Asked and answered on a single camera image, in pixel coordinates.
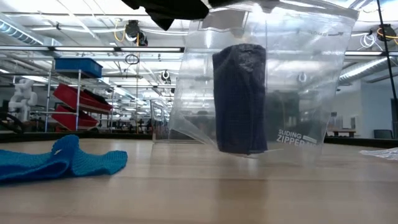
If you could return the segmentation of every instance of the rolled fabric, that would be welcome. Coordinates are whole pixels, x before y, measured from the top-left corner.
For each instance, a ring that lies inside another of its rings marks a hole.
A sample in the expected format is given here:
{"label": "rolled fabric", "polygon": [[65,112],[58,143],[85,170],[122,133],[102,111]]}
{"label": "rolled fabric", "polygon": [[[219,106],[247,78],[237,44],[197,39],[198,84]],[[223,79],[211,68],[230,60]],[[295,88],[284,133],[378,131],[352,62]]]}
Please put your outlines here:
{"label": "rolled fabric", "polygon": [[216,139],[222,152],[267,150],[266,50],[232,45],[213,55]]}

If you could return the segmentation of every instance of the plastic bag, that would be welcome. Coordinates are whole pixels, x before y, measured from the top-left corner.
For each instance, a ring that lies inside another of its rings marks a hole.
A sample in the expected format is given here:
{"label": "plastic bag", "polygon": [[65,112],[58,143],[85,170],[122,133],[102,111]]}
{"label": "plastic bag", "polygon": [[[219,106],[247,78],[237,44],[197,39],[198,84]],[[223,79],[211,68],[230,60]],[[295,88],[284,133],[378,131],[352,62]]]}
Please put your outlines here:
{"label": "plastic bag", "polygon": [[212,9],[190,24],[170,128],[223,152],[313,159],[357,17],[321,1]]}
{"label": "plastic bag", "polygon": [[388,160],[398,160],[398,148],[373,151],[361,150],[359,153],[365,156],[376,156]]}

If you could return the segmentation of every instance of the table surface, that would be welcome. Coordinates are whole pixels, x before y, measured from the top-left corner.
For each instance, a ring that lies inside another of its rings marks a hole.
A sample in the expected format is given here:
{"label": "table surface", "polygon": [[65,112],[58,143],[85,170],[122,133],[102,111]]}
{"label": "table surface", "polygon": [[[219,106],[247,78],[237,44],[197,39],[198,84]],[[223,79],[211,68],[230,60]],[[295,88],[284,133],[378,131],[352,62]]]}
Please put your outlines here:
{"label": "table surface", "polygon": [[[53,142],[0,144],[41,153]],[[113,176],[0,187],[0,223],[375,224],[398,222],[398,162],[325,145],[316,168],[232,156],[199,144],[82,139],[89,153],[125,150]]]}

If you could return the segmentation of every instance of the blue towel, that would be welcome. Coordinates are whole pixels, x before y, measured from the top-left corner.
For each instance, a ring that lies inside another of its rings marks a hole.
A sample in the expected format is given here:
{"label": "blue towel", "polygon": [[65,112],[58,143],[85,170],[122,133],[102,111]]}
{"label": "blue towel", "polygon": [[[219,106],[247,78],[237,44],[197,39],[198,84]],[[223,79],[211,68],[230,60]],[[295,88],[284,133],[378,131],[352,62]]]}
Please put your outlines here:
{"label": "blue towel", "polygon": [[232,45],[213,55],[216,138],[222,152],[267,150],[266,50]]}
{"label": "blue towel", "polygon": [[126,166],[126,162],[124,151],[87,154],[79,148],[79,138],[68,135],[59,139],[51,152],[44,154],[0,150],[0,181],[111,175]]}

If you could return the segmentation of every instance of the blue bin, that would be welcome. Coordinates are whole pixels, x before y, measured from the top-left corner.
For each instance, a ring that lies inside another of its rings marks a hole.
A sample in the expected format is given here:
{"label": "blue bin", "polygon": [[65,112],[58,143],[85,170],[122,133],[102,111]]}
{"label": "blue bin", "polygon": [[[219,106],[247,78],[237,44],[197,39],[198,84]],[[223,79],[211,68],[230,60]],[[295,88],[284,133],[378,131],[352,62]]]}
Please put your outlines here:
{"label": "blue bin", "polygon": [[91,58],[56,58],[55,71],[68,77],[77,78],[81,70],[82,78],[102,78],[102,66]]}

